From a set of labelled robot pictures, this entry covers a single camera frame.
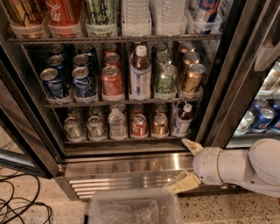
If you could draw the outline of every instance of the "white robotic arm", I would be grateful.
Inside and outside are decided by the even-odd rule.
[[[262,139],[249,150],[211,147],[201,148],[197,153],[192,149],[192,153],[194,172],[203,183],[215,186],[235,184],[252,192],[280,198],[279,141]]]

